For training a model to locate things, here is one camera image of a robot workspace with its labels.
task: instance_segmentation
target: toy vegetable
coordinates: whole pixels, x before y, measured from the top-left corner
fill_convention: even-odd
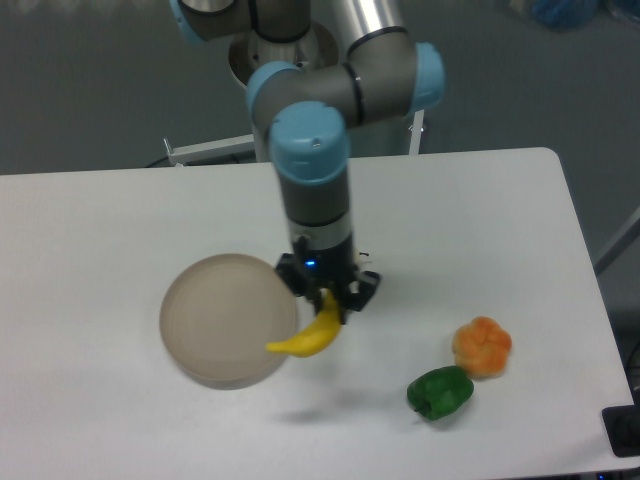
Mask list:
[[[453,336],[456,365],[472,377],[498,375],[507,366],[511,336],[489,317],[477,317]]]
[[[409,403],[423,417],[437,420],[455,412],[473,393],[473,382],[460,367],[438,368],[407,388]]]

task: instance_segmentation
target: gray floor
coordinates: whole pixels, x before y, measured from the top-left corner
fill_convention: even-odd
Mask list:
[[[250,132],[230,40],[187,44],[166,1],[0,2],[0,174],[141,167],[164,154],[164,136],[181,146]],[[640,29],[603,9],[554,33],[508,3],[403,2],[412,36],[436,44],[448,72],[422,151],[555,150],[593,257],[640,206]],[[313,5],[335,32],[327,2]],[[354,154],[402,153],[406,124],[353,132]],[[601,287],[628,354],[640,332],[640,242]]]

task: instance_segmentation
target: blue joint cap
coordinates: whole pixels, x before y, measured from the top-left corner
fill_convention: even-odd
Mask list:
[[[202,43],[204,40],[198,36],[196,32],[193,31],[189,22],[185,18],[182,13],[182,9],[180,8],[180,0],[169,0],[169,4],[171,5],[171,10],[173,10],[173,16],[178,23],[178,28],[180,28],[180,33],[189,43]]]
[[[249,83],[247,83],[247,108],[249,109],[249,117],[251,119],[253,119],[253,107],[262,86],[276,73],[284,70],[300,71],[300,69],[292,63],[277,61],[269,62],[253,72],[253,75],[251,75],[251,78],[249,79]]]
[[[347,168],[351,145],[338,110],[321,102],[294,103],[271,125],[269,154],[278,173],[299,185],[323,185]]]
[[[416,86],[408,113],[435,107],[444,95],[445,74],[440,54],[430,43],[416,43],[416,54]]]

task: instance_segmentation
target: plastic banana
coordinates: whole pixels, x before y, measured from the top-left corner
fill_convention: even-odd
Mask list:
[[[322,310],[315,320],[288,340],[267,343],[267,350],[296,357],[310,357],[327,348],[338,336],[341,328],[340,307],[331,291],[327,290]]]

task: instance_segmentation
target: black cable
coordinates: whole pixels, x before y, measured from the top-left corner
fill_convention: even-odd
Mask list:
[[[166,162],[167,160],[169,160],[169,157],[165,155],[164,157],[162,157],[162,158],[160,158],[160,159],[156,160],[155,162],[151,162],[149,165],[145,165],[145,167],[144,167],[144,168],[153,168],[153,167],[155,167],[156,165],[161,164],[162,162]]]

